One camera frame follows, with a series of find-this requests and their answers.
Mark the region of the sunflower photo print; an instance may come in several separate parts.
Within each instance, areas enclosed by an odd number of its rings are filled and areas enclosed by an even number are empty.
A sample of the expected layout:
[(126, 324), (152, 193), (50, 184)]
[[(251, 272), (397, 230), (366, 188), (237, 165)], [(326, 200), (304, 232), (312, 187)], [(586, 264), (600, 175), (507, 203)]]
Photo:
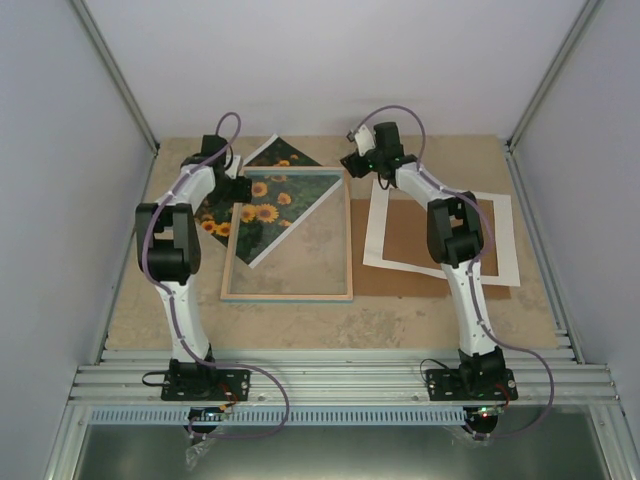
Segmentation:
[(343, 180), (338, 173), (317, 171), (318, 162), (277, 135), (247, 157), (243, 165), (276, 170), (249, 172), (252, 199), (240, 206), (235, 254), (255, 268), (338, 190)]

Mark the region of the white mat board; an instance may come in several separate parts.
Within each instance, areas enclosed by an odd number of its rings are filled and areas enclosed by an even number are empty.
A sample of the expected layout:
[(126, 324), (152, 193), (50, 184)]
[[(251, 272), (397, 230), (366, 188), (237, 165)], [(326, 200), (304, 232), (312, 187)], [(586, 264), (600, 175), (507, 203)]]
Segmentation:
[(461, 267), (484, 248), (481, 282), (521, 285), (511, 197), (468, 192), (474, 207), (453, 196), (424, 201), (398, 198), (375, 184), (371, 190), (362, 263), (368, 267), (443, 279), (442, 267)]

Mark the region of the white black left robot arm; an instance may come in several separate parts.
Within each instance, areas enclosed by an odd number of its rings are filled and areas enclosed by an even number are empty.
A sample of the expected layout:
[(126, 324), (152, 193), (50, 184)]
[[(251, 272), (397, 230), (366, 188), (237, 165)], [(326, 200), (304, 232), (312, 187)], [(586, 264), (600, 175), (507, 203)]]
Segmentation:
[(218, 364), (213, 357), (195, 287), (201, 265), (195, 212), (205, 200), (249, 203), (252, 181), (238, 169), (229, 142), (206, 135), (200, 151), (182, 162), (169, 191), (135, 210), (139, 268), (159, 293), (171, 332), (171, 357), (158, 384), (164, 401), (231, 405), (248, 397), (251, 372)]

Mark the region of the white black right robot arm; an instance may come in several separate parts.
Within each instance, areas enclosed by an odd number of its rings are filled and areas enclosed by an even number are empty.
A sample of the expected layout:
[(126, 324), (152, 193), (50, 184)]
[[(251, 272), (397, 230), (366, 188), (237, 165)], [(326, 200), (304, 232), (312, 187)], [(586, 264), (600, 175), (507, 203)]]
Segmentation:
[(456, 368), (433, 360), (421, 375), (432, 401), (510, 400), (509, 376), (503, 350), (492, 338), (481, 285), (485, 242), (482, 210), (473, 193), (457, 192), (434, 179), (401, 144), (394, 122), (369, 130), (361, 125), (347, 135), (356, 151), (340, 160), (354, 178), (370, 173), (408, 194), (426, 211), (427, 250), (449, 283), (459, 321)]

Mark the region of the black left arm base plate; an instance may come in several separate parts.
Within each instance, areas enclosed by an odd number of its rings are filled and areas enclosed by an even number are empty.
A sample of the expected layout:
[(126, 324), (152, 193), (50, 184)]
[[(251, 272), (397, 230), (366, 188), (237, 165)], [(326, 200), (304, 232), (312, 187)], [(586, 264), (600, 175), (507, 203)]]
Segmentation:
[(240, 369), (218, 369), (170, 373), (165, 377), (163, 401), (218, 401), (235, 403), (248, 399), (251, 373)]

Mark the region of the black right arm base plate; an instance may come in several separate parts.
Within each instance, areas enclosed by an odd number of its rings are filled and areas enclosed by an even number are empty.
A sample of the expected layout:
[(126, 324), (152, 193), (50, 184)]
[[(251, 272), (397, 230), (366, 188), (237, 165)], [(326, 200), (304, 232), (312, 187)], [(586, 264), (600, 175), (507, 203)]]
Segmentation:
[(497, 375), (464, 379), (459, 369), (422, 371), (432, 401), (512, 401), (519, 399), (513, 372), (505, 369)]

